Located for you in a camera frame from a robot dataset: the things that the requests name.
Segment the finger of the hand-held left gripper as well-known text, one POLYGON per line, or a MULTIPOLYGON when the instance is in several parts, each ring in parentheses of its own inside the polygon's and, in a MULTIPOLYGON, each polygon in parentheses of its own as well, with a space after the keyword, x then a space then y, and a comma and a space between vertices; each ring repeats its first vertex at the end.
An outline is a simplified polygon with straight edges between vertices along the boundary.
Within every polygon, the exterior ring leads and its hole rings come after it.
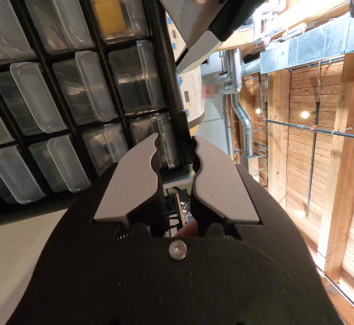
POLYGON ((201 65, 220 46, 220 41, 210 30, 207 30, 190 48, 185 48, 176 62, 177 74, 192 71, 201 65))

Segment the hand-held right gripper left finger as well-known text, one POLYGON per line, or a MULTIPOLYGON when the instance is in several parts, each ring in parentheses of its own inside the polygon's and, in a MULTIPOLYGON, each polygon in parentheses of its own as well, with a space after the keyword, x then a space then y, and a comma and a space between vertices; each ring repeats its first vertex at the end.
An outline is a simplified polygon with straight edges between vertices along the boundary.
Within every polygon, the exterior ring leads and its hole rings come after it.
POLYGON ((95 222, 117 222, 126 232, 141 223, 150 228, 152 236, 164 236, 166 206, 159 142, 159 134, 153 133, 122 157, 97 208, 95 222))

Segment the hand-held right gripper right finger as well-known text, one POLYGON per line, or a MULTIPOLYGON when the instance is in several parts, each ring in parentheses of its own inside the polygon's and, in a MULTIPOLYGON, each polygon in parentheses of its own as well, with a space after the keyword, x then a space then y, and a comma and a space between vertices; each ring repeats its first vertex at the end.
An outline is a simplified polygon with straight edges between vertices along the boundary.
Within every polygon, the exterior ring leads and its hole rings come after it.
POLYGON ((255 209, 241 175, 231 158, 201 136, 193 136, 194 149, 191 213, 200 236, 212 224, 224 234, 234 234, 234 225, 259 225, 255 209))

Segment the printed instruction sheet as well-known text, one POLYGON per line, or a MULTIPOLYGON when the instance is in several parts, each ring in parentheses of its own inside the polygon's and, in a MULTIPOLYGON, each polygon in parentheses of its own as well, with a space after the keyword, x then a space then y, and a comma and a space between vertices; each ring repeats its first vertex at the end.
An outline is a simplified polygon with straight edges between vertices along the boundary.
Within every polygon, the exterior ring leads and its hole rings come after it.
MULTIPOLYGON (((186 48, 186 44, 172 22, 170 16, 166 13, 167 29, 170 35, 170 41, 177 60, 186 48)), ((178 83, 182 95, 184 111, 187 115, 188 128, 193 135, 196 133, 200 123, 204 119, 205 107, 202 102, 202 77, 201 69, 196 69, 178 75, 178 83)))

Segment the yellow flat block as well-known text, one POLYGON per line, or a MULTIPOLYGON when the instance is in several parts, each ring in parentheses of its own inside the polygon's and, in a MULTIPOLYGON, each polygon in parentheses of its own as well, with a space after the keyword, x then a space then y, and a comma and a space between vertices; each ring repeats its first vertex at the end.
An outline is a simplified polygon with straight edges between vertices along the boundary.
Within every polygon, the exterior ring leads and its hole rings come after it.
POLYGON ((125 21, 118 0, 93 0, 97 19, 105 37, 124 34, 125 21))

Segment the wooden beam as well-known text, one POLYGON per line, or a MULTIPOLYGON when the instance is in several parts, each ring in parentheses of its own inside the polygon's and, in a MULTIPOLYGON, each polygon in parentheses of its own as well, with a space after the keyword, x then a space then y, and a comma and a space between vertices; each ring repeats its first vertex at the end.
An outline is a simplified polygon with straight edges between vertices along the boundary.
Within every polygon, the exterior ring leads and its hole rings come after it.
MULTIPOLYGON (((353 127, 354 55, 344 56, 335 131, 353 127)), ((338 283, 353 216, 353 138, 334 135, 326 202, 317 246, 317 265, 338 283)))

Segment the black ceiling pipe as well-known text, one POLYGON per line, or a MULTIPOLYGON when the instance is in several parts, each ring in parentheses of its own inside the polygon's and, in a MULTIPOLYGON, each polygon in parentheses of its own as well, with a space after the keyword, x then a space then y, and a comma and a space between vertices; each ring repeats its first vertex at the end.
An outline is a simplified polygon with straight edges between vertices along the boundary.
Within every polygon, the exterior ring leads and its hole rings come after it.
POLYGON ((347 130, 352 129, 351 127, 341 130, 341 131, 334 131, 334 130, 331 131, 331 130, 327 130, 327 129, 318 128, 317 125, 308 126, 308 125, 303 125, 303 124, 290 124, 290 123, 286 123, 286 122, 280 122, 280 121, 276 121, 276 120, 272 120, 272 119, 267 119, 263 116, 261 116, 261 120, 262 120, 262 122, 265 122, 265 123, 281 125, 281 126, 285 126, 288 128, 294 128, 297 130, 308 131, 311 133, 321 133, 321 134, 328 134, 331 136, 354 138, 353 134, 346 133, 347 130))

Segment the round silver air duct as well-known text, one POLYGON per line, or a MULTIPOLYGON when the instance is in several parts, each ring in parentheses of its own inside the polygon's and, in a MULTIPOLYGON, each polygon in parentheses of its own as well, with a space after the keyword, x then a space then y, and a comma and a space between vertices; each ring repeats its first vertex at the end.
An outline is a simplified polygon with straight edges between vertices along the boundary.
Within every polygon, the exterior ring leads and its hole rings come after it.
POLYGON ((244 63, 242 49, 236 48, 227 50, 228 73, 223 76, 224 94, 231 96, 231 104, 239 119, 243 129, 244 150, 243 155, 251 158, 254 155, 254 126, 250 115, 241 103, 241 89, 243 86, 243 76, 260 73, 260 59, 244 63))

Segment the rectangular metal air duct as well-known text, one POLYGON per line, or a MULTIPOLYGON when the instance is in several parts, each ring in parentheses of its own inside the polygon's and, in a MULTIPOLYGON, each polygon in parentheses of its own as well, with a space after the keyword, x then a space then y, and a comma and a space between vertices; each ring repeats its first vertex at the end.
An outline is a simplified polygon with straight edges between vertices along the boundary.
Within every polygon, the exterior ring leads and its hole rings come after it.
POLYGON ((260 56, 261 74, 300 66, 354 51, 354 19, 343 15, 260 56))

